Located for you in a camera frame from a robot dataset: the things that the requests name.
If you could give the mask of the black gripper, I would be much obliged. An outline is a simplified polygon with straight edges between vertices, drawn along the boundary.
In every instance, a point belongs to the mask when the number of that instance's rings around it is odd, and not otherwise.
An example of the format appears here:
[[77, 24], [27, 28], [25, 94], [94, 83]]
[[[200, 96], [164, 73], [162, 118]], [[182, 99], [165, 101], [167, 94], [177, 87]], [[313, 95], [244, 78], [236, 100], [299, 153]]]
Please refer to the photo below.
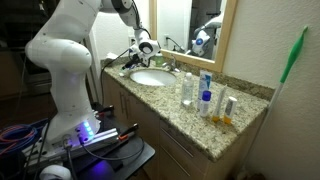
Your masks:
[[131, 68], [133, 65], [142, 65], [145, 66], [143, 59], [140, 58], [137, 54], [134, 54], [129, 62], [125, 64], [126, 68]]

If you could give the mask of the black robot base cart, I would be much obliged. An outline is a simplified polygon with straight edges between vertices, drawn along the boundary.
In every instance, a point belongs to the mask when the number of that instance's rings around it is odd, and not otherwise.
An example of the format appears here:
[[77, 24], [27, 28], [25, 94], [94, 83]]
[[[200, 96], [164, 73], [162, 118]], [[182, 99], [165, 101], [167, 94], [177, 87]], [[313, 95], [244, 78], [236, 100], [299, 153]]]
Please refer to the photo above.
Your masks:
[[90, 143], [59, 148], [51, 158], [36, 147], [23, 150], [25, 167], [39, 180], [128, 180], [155, 155], [155, 150], [135, 134], [137, 125], [126, 129], [114, 116], [114, 107], [92, 105], [105, 132]]

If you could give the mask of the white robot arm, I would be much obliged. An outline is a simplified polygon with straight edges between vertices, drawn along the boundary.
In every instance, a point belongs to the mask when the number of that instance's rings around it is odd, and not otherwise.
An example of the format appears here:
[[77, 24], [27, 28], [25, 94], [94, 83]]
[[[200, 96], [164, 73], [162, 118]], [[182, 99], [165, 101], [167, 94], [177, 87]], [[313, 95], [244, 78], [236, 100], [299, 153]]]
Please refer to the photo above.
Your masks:
[[47, 69], [52, 78], [51, 94], [57, 114], [45, 138], [45, 145], [50, 148], [60, 144], [65, 135], [76, 138], [80, 124], [88, 123], [91, 135], [100, 129], [85, 86], [92, 56], [80, 43], [100, 12], [117, 13], [134, 29], [138, 57], [144, 65], [160, 50], [160, 44], [143, 28], [134, 0], [60, 0], [50, 19], [26, 45], [27, 57]]

